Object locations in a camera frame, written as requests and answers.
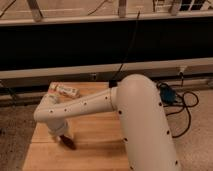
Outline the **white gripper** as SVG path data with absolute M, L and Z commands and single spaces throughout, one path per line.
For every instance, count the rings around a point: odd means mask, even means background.
M 62 136 L 69 132 L 69 125 L 66 120 L 50 121 L 48 123 L 48 129 L 52 136 Z

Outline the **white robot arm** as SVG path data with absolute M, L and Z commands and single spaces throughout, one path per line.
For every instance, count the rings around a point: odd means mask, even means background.
M 70 117 L 112 111 L 119 116 L 131 171 L 181 171 L 159 90 L 144 75 L 129 75 L 116 87 L 59 104 L 44 97 L 34 119 L 59 134 Z

